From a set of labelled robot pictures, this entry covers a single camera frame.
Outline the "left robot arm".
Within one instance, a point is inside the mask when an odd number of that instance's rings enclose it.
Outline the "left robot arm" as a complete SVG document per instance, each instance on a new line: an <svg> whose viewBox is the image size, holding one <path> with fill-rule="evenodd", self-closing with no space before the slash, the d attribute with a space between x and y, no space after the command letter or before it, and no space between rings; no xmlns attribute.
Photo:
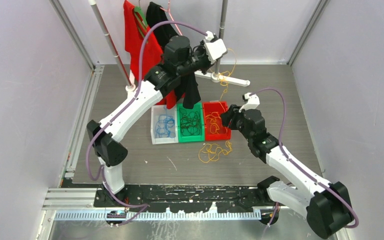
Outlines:
<svg viewBox="0 0 384 240"><path fill-rule="evenodd" d="M86 128L93 149L103 170L106 200L121 206L126 200L122 162L128 150L121 144L129 129L153 105L181 85L183 76L196 71L205 73L227 52L224 41L215 37L203 39L191 47L186 36L174 36L165 45L161 61L153 66L136 90L111 114L97 122L91 120Z"/></svg>

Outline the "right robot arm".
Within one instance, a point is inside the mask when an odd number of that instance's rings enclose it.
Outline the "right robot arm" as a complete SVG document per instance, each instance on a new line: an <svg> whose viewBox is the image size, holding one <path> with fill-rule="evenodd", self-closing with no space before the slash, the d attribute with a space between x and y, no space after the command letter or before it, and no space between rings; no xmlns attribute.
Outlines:
<svg viewBox="0 0 384 240"><path fill-rule="evenodd" d="M311 171L267 131L265 119L257 109L242 110L232 104L220 115L224 127L239 131L251 153L276 169L290 182L287 185L271 176L257 186L257 198L263 205L277 202L300 214L311 230L327 239L342 228L357 223L347 187L331 183Z"/></svg>

